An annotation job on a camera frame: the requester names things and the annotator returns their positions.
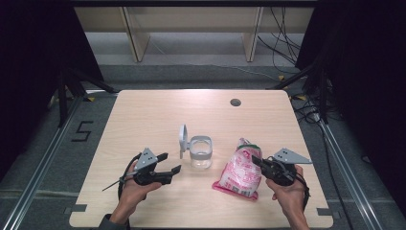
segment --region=wrist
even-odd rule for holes
[[[289,221],[290,227],[295,230],[305,230],[309,229],[307,221],[305,218],[305,213],[302,210],[295,210],[283,213],[286,215],[287,220]]]
[[[131,214],[132,213],[129,210],[127,210],[119,203],[114,212],[111,214],[110,221],[124,225]]]

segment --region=sleeve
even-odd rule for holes
[[[110,221],[111,214],[107,214],[102,218],[99,225],[100,230],[125,230],[126,226]]]

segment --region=black curtain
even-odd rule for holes
[[[332,25],[331,11],[313,14],[298,61],[302,68],[318,54],[318,35],[325,37],[326,24]],[[406,2],[357,0],[349,11],[347,37],[327,76],[341,113],[406,217]]]
[[[34,1],[0,4],[0,179],[34,135],[66,68],[102,73],[73,8]]]

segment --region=gray floor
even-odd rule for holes
[[[269,44],[275,40],[270,34],[261,34]],[[264,89],[278,83],[278,76],[291,76],[283,71],[295,72],[292,64],[260,43],[255,60],[246,62],[239,34],[153,34],[147,53],[141,63],[135,63],[125,34],[88,34],[105,81],[118,89],[154,88],[245,88]],[[300,43],[303,35],[292,34]],[[286,91],[301,92],[305,80],[298,80]],[[84,84],[87,89],[97,89]],[[105,123],[114,105],[114,95],[92,94],[94,101],[83,101],[66,128],[52,163],[41,180],[33,202],[22,219],[19,229],[72,229],[69,225],[69,210],[75,205],[81,184],[102,136]],[[295,108],[302,108],[306,101],[293,100]],[[362,161],[362,149],[347,129],[339,112],[330,111],[328,127],[350,165],[362,192],[366,195],[380,229],[404,229],[405,218],[379,180],[373,166]],[[81,122],[91,133],[86,142],[73,142],[83,138],[77,133]],[[0,184],[0,223],[3,226],[8,214],[29,184],[36,166],[56,133],[58,105],[53,103],[43,118],[36,135],[9,170]],[[300,126],[307,147],[319,175],[330,211],[334,214],[331,229],[371,229],[351,194],[335,158],[329,154],[332,177],[328,169],[327,153],[323,136],[315,124],[301,120]]]

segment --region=pink plastic bag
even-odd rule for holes
[[[220,180],[212,188],[223,193],[258,199],[257,188],[261,179],[260,167],[254,165],[251,156],[262,158],[262,152],[256,145],[240,138],[233,157],[224,168]]]

